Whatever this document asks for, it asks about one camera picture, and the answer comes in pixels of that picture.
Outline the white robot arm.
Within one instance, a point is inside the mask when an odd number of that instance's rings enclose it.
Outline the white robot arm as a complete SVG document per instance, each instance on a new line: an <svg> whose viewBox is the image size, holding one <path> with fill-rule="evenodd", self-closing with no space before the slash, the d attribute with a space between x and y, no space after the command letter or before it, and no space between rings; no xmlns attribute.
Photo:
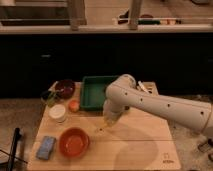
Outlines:
<svg viewBox="0 0 213 171"><path fill-rule="evenodd" d="M123 74L109 84L105 96L103 114L107 120L117 121L126 107L134 107L213 139L211 103L139 91L134 77L129 74Z"/></svg>

